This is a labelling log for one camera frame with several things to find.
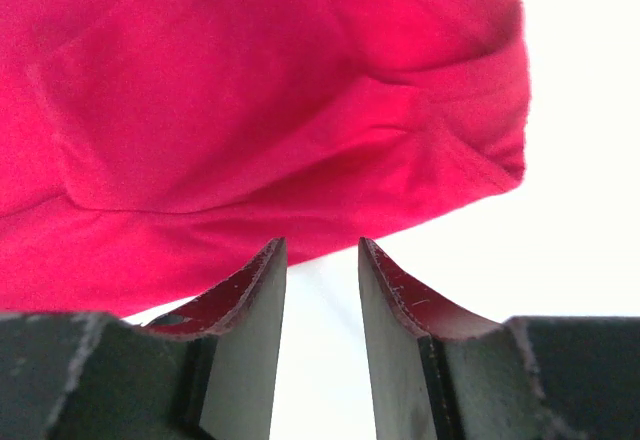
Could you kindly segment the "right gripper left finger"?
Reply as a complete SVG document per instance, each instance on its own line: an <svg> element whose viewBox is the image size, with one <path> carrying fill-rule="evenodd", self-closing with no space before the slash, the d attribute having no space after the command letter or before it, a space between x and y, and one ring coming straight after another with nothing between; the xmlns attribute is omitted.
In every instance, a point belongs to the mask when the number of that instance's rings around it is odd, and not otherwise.
<svg viewBox="0 0 640 440"><path fill-rule="evenodd" d="M286 272L286 241L273 239L229 278L147 325L188 345L179 423L196 438L269 437Z"/></svg>

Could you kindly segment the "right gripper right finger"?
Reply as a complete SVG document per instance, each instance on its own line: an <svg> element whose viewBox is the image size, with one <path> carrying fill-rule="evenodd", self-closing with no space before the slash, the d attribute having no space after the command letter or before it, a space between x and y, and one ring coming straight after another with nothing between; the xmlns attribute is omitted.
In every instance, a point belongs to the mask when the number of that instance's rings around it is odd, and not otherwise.
<svg viewBox="0 0 640 440"><path fill-rule="evenodd" d="M358 282L377 438L504 438L497 391L480 388L480 374L446 351L503 325L417 280L369 238L359 241Z"/></svg>

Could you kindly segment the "red t shirt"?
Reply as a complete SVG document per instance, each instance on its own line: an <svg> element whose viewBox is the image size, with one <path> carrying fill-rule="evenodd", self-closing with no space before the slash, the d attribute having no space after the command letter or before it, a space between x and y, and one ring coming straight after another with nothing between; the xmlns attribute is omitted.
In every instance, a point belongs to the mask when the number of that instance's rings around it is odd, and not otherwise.
<svg viewBox="0 0 640 440"><path fill-rule="evenodd" d="M1 307L121 316L522 181L521 0L1 0Z"/></svg>

